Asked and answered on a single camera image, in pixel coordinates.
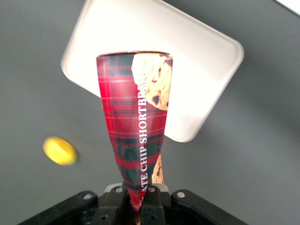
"white tray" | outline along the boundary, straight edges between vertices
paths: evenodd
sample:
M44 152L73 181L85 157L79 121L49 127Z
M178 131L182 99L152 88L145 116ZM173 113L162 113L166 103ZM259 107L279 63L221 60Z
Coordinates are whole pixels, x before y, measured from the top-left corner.
M165 135L192 140L243 59L242 46L161 0L87 0L61 61L68 79L100 97L96 56L173 56Z

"yellow object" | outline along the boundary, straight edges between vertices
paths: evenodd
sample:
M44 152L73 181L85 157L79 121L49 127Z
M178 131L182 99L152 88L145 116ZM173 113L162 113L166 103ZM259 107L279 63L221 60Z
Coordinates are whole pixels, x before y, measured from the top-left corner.
M75 148L61 137L48 137L44 141L45 154L59 165L73 165L77 161Z

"tartan pattern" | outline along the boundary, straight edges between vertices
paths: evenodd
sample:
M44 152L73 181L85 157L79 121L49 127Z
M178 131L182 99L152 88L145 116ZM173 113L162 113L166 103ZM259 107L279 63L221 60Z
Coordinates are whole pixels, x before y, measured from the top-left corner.
M140 146L147 149L147 173L151 179L163 144L167 111L146 104L146 144L139 143L137 85L131 71L134 53L97 57L98 81L108 134L118 168L128 188L131 203L139 210L145 192L141 188Z

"bolt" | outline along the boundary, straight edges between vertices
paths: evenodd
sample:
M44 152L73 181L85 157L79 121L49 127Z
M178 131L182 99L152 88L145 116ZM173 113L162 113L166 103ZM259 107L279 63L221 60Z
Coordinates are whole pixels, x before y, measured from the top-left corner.
M116 190L115 190L116 193L121 193L122 191L123 191L122 187L116 188Z
M85 196L83 196L84 200L88 200L92 197L92 195L90 193L86 194Z
M177 197L179 197L179 198L184 198L185 196L186 195L181 191L177 193Z
M148 191L149 191L149 192L155 192L155 188L154 188L154 187L149 187L149 188L148 188Z

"gray background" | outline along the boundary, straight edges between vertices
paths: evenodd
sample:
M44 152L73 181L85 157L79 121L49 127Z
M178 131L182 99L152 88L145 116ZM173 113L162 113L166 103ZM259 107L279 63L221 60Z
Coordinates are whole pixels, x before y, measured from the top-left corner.
M300 224L300 18L272 0L166 1L240 41L245 58L197 137L165 138L165 183L250 225ZM121 181L100 99L60 68L83 3L0 1L0 224ZM77 148L74 166L46 157L50 135Z

